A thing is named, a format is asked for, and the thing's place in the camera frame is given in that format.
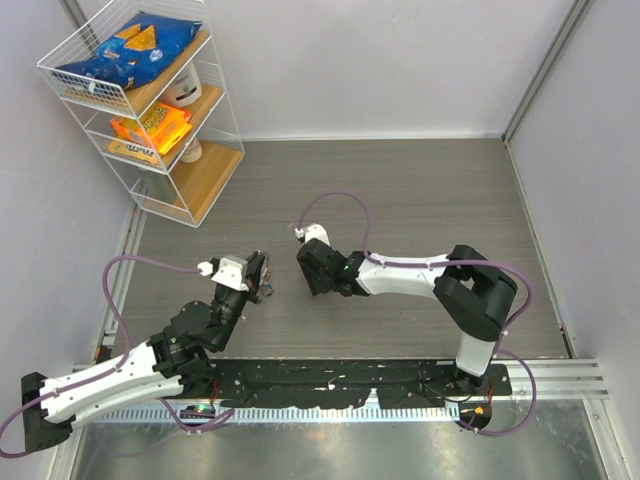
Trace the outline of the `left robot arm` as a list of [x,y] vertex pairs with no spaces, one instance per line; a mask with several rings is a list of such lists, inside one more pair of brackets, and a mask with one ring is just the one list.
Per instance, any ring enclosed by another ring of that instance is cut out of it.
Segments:
[[57,446],[84,424],[143,400],[211,391],[209,356],[226,348],[246,304],[267,296],[268,255],[213,258],[196,271],[215,284],[210,302],[187,303],[161,332],[120,356],[65,376],[22,378],[26,452]]

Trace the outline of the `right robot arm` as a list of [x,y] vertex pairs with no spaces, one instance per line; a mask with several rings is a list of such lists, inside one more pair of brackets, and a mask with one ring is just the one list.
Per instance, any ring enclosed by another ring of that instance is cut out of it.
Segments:
[[363,251],[344,256],[312,239],[296,260],[312,295],[400,294],[438,301],[461,331],[451,374],[455,387],[473,394],[487,384],[488,367],[518,287],[473,248],[458,245],[448,255],[425,259],[385,259]]

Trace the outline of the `bunch of silver keys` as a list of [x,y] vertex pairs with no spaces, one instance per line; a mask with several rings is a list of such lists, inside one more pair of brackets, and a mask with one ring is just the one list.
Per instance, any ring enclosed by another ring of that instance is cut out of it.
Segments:
[[273,293],[274,289],[271,284],[271,273],[269,269],[264,266],[261,270],[259,294],[261,297],[269,297]]

